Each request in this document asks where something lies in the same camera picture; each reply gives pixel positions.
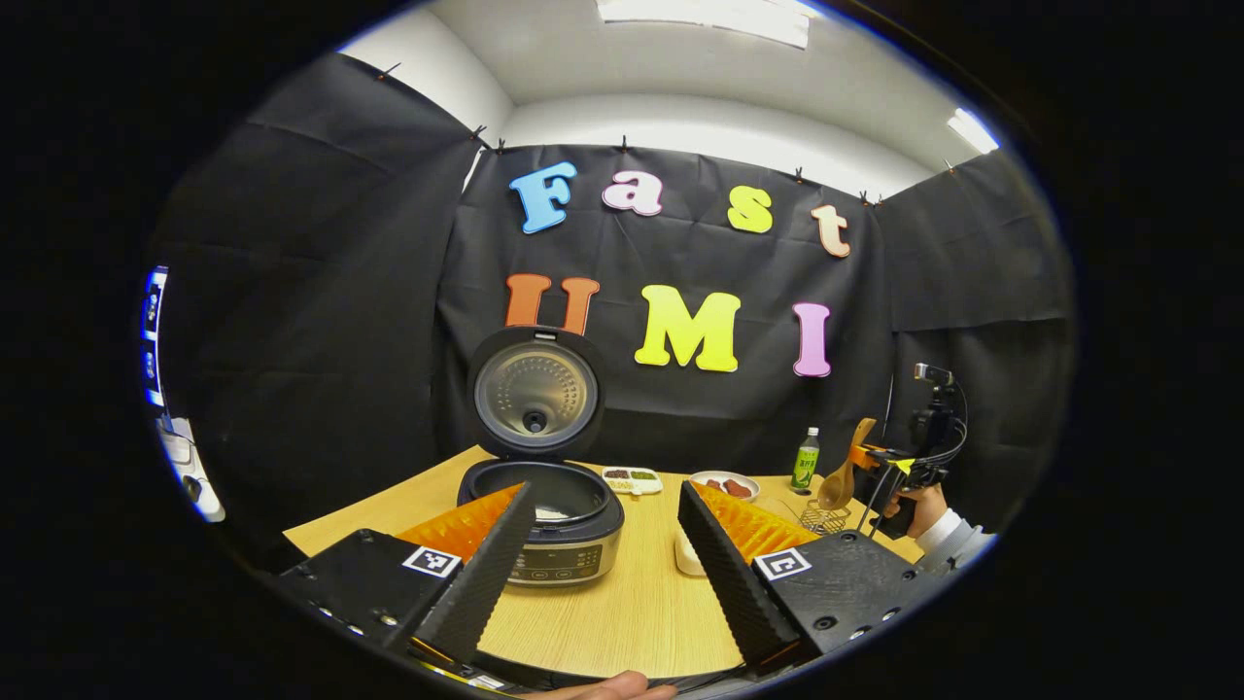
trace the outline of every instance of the wooden table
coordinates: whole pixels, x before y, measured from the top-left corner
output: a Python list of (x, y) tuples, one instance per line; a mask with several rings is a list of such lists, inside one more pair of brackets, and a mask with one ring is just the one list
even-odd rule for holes
[[(362, 527), (403, 532), (455, 507), (463, 472), (488, 459), (488, 453), (471, 448), (369, 499), (287, 530), (285, 536), (310, 557)], [(668, 678), (743, 663), (708, 579), (683, 574), (674, 564), (678, 492), (685, 479), (662, 474), (661, 494), (618, 495), (626, 525), (613, 568), (600, 579), (569, 588), (508, 586), (479, 649), (587, 676), (634, 669), (649, 678)], [(795, 513), (811, 497), (792, 494), (789, 476), (753, 479), (760, 485), (756, 506), (797, 522)], [(812, 479), (814, 494), (821, 481), (819, 475)], [(856, 527), (863, 509), (851, 501), (846, 527)], [(892, 541), (878, 532), (876, 540), (908, 562), (922, 556), (909, 537)]]

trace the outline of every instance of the wooden spatula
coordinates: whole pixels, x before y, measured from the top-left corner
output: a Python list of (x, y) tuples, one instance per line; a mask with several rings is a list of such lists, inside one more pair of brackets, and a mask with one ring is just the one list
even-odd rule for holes
[[(877, 425), (877, 419), (863, 419), (860, 421), (860, 425), (856, 426), (855, 436), (851, 438), (851, 448), (863, 443), (865, 436), (868, 435), (868, 431), (875, 425)], [(847, 455), (851, 454), (851, 448), (847, 448)], [(816, 492), (816, 501), (826, 511), (836, 511), (850, 504), (853, 494), (855, 467), (848, 459), (842, 463), (838, 471), (825, 477), (825, 481), (821, 482), (821, 489)]]

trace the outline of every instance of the wire basket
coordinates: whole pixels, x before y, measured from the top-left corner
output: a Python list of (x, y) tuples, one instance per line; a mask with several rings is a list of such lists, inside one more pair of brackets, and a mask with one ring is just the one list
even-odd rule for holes
[(822, 509), (816, 499), (812, 499), (799, 516), (799, 525), (804, 526), (804, 530), (816, 535), (833, 535), (842, 532), (842, 528), (847, 525), (847, 511)]

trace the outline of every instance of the white shirt sleeve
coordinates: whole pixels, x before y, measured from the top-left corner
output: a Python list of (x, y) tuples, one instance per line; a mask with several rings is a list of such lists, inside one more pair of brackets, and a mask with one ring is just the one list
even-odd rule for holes
[(953, 510), (947, 509), (942, 517), (937, 520), (935, 523), (924, 535), (916, 538), (916, 546), (921, 548), (921, 552), (928, 553), (931, 550), (935, 548), (938, 545), (950, 537), (954, 528), (959, 527), (963, 518), (959, 517)]

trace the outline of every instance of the ceiling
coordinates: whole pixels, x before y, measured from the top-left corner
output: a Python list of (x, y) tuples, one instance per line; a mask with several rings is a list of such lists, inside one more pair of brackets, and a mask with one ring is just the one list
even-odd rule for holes
[(720, 29), (601, 21), (595, 0), (438, 0), (432, 11), (515, 104), (673, 93), (785, 109), (933, 169), (978, 154), (947, 127), (962, 106), (858, 27), (814, 16), (806, 50)]

